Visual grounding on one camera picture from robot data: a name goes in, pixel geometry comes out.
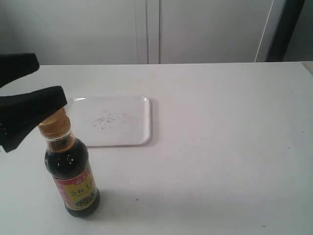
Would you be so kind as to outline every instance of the bottle label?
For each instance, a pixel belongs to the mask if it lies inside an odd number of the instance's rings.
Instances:
[[[75,178],[69,180],[54,178],[54,181],[66,206],[71,210],[83,210],[97,197],[98,190],[89,163],[86,169]]]

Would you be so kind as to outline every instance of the dark liquid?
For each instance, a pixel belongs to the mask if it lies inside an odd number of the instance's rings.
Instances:
[[[68,180],[81,174],[88,164],[88,151],[84,143],[76,139],[75,144],[65,152],[51,152],[49,149],[45,153],[45,166],[48,171],[57,179]],[[86,217],[92,214],[100,202],[100,194],[97,190],[97,197],[94,202],[83,210],[71,210],[66,206],[66,210],[75,217]]]

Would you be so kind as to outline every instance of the table surface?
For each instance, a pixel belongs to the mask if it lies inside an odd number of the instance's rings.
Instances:
[[[0,95],[53,85],[67,98],[151,98],[152,140],[89,149],[101,203],[78,219],[36,128],[0,152],[3,234],[313,234],[313,77],[301,63],[41,66]]]

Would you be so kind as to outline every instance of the soy sauce bottle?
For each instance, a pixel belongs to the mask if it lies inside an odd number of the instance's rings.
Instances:
[[[100,202],[99,190],[90,168],[87,148],[72,134],[64,108],[38,127],[47,142],[45,166],[53,176],[66,210],[74,217],[92,214]]]

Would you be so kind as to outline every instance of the gold bottle cap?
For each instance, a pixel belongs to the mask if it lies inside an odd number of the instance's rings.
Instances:
[[[65,135],[70,131],[70,121],[61,108],[38,125],[41,134],[49,139],[54,139]]]

